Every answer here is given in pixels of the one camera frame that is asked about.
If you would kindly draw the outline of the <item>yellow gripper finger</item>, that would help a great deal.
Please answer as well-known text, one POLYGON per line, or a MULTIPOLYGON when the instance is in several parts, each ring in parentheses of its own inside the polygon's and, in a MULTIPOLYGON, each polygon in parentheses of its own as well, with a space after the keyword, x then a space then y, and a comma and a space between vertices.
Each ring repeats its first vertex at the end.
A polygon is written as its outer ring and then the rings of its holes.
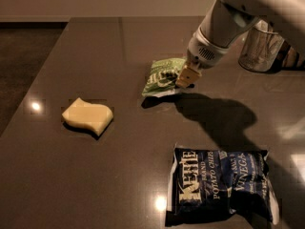
POLYGON ((184 65, 175 85, 179 88, 187 88, 201 77, 201 72, 191 66, 184 65))

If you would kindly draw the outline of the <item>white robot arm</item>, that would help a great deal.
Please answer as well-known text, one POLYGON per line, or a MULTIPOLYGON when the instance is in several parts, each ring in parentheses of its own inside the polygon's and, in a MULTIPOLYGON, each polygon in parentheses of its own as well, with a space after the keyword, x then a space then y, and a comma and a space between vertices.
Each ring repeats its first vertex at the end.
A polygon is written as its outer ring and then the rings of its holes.
POLYGON ((262 19, 295 50, 305 53, 305 0, 215 0, 191 38, 176 80, 186 88, 216 65, 235 39, 262 19))

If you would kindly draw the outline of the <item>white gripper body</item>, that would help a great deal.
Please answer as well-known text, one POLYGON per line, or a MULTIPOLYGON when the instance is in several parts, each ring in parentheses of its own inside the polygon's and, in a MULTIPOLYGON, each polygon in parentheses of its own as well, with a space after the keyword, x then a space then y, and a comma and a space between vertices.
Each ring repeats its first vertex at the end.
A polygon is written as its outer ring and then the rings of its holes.
POLYGON ((257 21, 257 17, 216 0, 189 42, 187 65, 199 70, 215 66, 257 21))

